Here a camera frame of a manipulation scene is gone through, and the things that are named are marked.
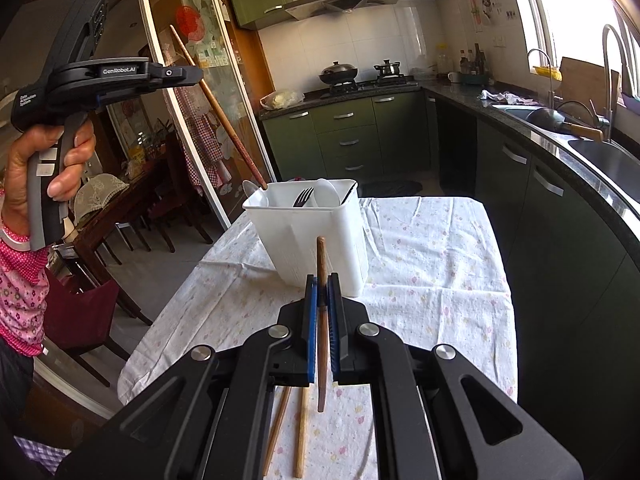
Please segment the pink floral sleeve forearm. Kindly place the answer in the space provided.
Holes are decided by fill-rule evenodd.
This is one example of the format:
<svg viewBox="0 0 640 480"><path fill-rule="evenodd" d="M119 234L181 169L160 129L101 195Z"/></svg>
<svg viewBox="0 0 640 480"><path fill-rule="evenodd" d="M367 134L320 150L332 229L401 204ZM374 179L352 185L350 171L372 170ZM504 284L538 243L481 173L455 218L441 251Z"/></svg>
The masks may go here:
<svg viewBox="0 0 640 480"><path fill-rule="evenodd" d="M29 236L12 231L1 214L1 337L22 356L42 352L48 255L47 247L32 250Z"/></svg>

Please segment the person's left hand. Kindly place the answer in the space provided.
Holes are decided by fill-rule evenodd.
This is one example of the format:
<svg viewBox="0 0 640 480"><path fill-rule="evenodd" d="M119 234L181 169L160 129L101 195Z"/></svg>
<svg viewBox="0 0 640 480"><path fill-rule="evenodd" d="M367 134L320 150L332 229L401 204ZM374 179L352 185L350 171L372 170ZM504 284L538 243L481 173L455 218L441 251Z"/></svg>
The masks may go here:
<svg viewBox="0 0 640 480"><path fill-rule="evenodd" d="M29 236L27 207L27 163L35 152L52 148L62 136L62 127L36 125L15 140L9 150L4 179L2 221L18 236ZM75 133L74 147L64 158L64 170L49 184L47 194L57 202L68 202L80 187L85 163L96 147L93 125L87 119Z"/></svg>

